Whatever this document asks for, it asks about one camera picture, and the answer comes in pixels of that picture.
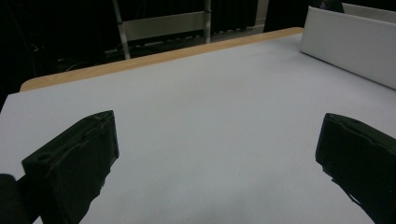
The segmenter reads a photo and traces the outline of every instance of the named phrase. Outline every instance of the metal frame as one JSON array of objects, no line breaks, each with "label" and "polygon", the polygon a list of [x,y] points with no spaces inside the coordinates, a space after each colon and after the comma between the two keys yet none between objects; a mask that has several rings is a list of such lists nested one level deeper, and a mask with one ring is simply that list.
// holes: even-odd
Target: metal frame
[{"label": "metal frame", "polygon": [[205,43],[210,43],[211,0],[205,0],[205,10],[164,17],[123,21],[117,0],[113,0],[117,24],[125,59],[130,59],[128,41],[150,38],[159,35],[171,35],[195,30],[204,30]]}]

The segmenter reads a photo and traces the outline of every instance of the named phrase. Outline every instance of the white table surface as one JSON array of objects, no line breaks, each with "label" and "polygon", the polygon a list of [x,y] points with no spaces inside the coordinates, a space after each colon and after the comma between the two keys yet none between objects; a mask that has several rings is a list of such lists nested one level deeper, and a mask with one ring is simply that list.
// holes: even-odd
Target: white table surface
[{"label": "white table surface", "polygon": [[302,54],[300,40],[10,95],[0,173],[20,178],[22,159],[112,109],[120,158],[81,223],[373,223],[315,151],[327,112],[396,136],[396,91]]}]

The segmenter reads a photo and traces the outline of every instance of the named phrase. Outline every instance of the wooden table edge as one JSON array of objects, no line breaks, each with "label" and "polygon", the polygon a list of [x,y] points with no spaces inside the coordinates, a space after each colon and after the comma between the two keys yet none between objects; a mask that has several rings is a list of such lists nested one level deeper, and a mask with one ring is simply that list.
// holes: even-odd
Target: wooden table edge
[{"label": "wooden table edge", "polygon": [[271,40],[275,38],[280,38],[287,35],[296,35],[303,32],[303,28],[288,28],[279,31],[273,31],[269,33],[263,33],[258,35],[250,35],[239,37],[235,39],[210,43],[206,45],[199,45],[185,49],[177,49],[172,51],[167,51],[164,53],[144,56],[140,58],[134,58],[130,60],[124,60],[115,63],[106,63],[93,67],[78,69],[74,71],[48,75],[44,77],[35,77],[25,81],[21,85],[20,91],[30,91],[43,87],[48,87],[52,85],[63,84],[66,82],[82,80],[90,77],[99,77],[102,75],[107,75],[111,73],[116,73],[120,71],[130,70],[142,66],[147,66],[155,63],[164,63],[172,61],[175,59],[180,59],[184,57],[189,57],[192,55],[207,53],[210,51],[215,51],[219,49],[227,49],[232,47],[237,47],[241,45],[261,42],[265,40]]}]

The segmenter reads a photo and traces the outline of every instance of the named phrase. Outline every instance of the chair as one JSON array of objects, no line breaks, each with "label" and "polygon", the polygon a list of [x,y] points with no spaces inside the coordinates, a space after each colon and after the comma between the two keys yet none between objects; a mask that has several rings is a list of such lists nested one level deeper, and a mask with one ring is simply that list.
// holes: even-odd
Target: chair
[{"label": "chair", "polygon": [[205,10],[171,16],[141,20],[123,21],[118,0],[113,0],[120,39],[125,59],[130,59],[128,41],[150,38],[159,35],[204,30],[205,43],[210,43],[211,1],[205,0]]}]

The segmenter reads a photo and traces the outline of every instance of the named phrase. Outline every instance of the white box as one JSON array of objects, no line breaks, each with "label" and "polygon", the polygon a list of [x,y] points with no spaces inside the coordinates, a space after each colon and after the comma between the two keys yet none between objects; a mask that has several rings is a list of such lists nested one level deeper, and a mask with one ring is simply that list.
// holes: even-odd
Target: white box
[{"label": "white box", "polygon": [[396,89],[396,13],[343,5],[345,14],[308,9],[300,50]]}]

